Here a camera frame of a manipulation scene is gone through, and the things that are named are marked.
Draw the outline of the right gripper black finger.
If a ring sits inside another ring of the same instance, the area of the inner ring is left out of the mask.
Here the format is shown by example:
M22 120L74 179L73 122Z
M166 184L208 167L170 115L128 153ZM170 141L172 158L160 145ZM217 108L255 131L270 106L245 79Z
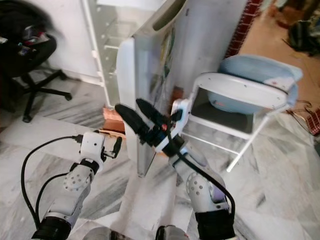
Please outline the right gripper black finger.
M134 133L140 138L142 141L150 140L150 128L147 123L142 119L142 117L135 112L134 109L130 107L117 103L114 106L116 112L121 116L123 121L130 126L130 128L134 131Z
M169 123L169 118L158 111L145 99L137 98L135 103L137 103L140 112L142 112L142 114L144 114L144 116L146 116L146 118L149 119L149 121L152 121L156 126L163 126Z

